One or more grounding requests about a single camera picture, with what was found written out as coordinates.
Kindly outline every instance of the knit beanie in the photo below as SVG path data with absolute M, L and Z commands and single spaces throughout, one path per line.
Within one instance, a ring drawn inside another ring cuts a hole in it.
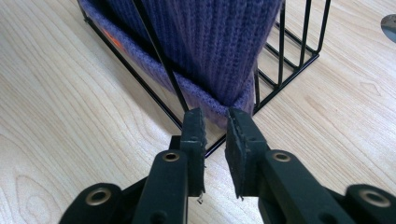
M 257 57 L 282 1 L 143 1 L 187 103 L 222 128 L 229 107 L 252 113 Z M 132 0 L 79 3 L 119 50 L 174 91 Z

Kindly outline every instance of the black wire rack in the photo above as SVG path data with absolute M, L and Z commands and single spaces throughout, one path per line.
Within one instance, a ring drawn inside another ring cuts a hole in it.
M 180 102 L 180 105 L 184 112 L 189 110 L 189 107 L 186 103 L 186 100 L 181 92 L 180 87 L 177 84 L 177 80 L 175 78 L 175 74 L 172 70 L 172 66 L 170 62 L 168 62 L 167 57 L 163 52 L 163 48 L 160 44 L 160 41 L 155 33 L 155 30 L 149 20 L 149 16 L 147 11 L 145 10 L 143 3 L 141 0 L 132 0 L 134 6 L 139 13 L 140 19 L 146 27 L 148 36 L 150 38 L 150 42 L 152 47 L 154 47 L 155 52 L 160 59 L 163 68 L 166 74 L 169 77 L 169 80 L 172 83 L 172 86 L 175 90 L 177 99 Z M 326 0 L 324 10 L 323 10 L 323 19 L 320 27 L 320 34 L 318 38 L 318 48 L 312 49 L 307 45 L 308 38 L 308 26 L 309 26 L 309 17 L 311 13 L 312 0 L 306 0 L 305 11 L 304 11 L 304 25 L 303 25 L 303 34 L 302 37 L 298 37 L 292 31 L 286 28 L 286 1 L 283 3 L 282 8 L 279 13 L 279 21 L 275 23 L 274 29 L 279 31 L 279 46 L 278 50 L 274 48 L 270 44 L 265 45 L 265 49 L 268 50 L 276 59 L 278 59 L 278 70 L 277 70 L 277 80 L 272 80 L 267 74 L 265 74 L 259 68 L 254 74 L 254 86 L 255 86 L 255 105 L 253 109 L 253 114 L 259 112 L 266 104 L 268 104 L 280 91 L 282 91 L 289 83 L 291 83 L 297 76 L 299 76 L 306 67 L 308 67 L 314 60 L 316 60 L 319 56 L 319 53 L 323 46 L 323 40 L 326 31 L 326 24 L 329 16 L 331 0 Z M 134 76 L 134 78 L 139 82 L 139 84 L 144 88 L 144 90 L 148 93 L 148 95 L 157 103 L 157 105 L 163 110 L 163 112 L 172 120 L 175 125 L 181 130 L 182 122 L 174 113 L 174 111 L 166 105 L 166 103 L 161 99 L 161 97 L 155 92 L 154 89 L 150 87 L 150 85 L 136 72 L 134 67 L 129 64 L 128 60 L 124 58 L 124 56 L 118 51 L 118 49 L 113 46 L 113 44 L 107 39 L 106 35 L 103 34 L 102 30 L 98 27 L 98 25 L 91 20 L 84 9 L 81 7 L 82 14 L 84 16 L 84 21 L 87 22 L 91 28 L 101 37 L 101 39 L 106 43 L 106 45 L 111 49 L 111 51 L 117 56 L 117 58 L 122 62 L 122 64 L 126 67 L 126 69 Z M 290 59 L 285 57 L 285 39 L 293 42 L 300 49 L 300 57 L 298 60 L 298 64 L 293 63 Z M 292 73 L 284 79 L 284 67 L 287 66 L 291 69 Z M 260 81 L 264 81 L 267 86 L 271 88 L 271 92 L 263 97 L 261 96 L 260 91 Z M 219 148 L 225 142 L 226 136 L 225 134 L 220 137 L 212 146 L 210 146 L 205 153 L 205 157 L 209 157 L 217 148 Z

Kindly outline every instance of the tabletop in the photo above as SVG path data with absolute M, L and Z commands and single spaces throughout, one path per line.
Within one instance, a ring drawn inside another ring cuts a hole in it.
M 291 28 L 303 2 L 288 7 Z M 324 1 L 313 2 L 319 21 Z M 253 118 L 271 148 L 339 193 L 366 183 L 396 194 L 396 43 L 380 26 L 395 13 L 393 0 L 333 0 L 320 57 Z M 0 0 L 0 30 L 0 223 L 57 223 L 88 186 L 147 176 L 180 134 L 77 1 Z M 260 223 L 257 198 L 235 197 L 224 146 L 205 166 L 189 223 Z

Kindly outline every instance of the gray oval object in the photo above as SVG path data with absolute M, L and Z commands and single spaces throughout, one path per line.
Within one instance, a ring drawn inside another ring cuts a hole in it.
M 396 43 L 396 14 L 384 17 L 381 21 L 381 28 L 384 34 Z

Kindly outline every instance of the folded fabric edge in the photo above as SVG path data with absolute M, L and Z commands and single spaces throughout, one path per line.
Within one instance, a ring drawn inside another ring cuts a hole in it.
M 101 11 L 90 0 L 79 0 L 80 6 L 84 9 L 90 19 L 102 28 L 102 31 L 119 49 L 124 51 L 146 74 L 153 78 L 157 83 L 171 92 L 174 88 L 166 75 L 163 65 L 153 59 L 143 51 L 134 40 L 125 34 L 121 28 L 104 16 Z M 246 84 L 244 90 L 239 94 L 236 101 L 230 105 L 222 105 L 218 100 L 213 98 L 208 92 L 194 84 L 188 78 L 174 72 L 177 83 L 183 92 L 187 103 L 192 107 L 201 107 L 205 116 L 217 124 L 220 128 L 225 129 L 227 126 L 227 110 L 229 107 L 238 108 L 248 112 L 250 115 L 253 111 L 253 75 Z

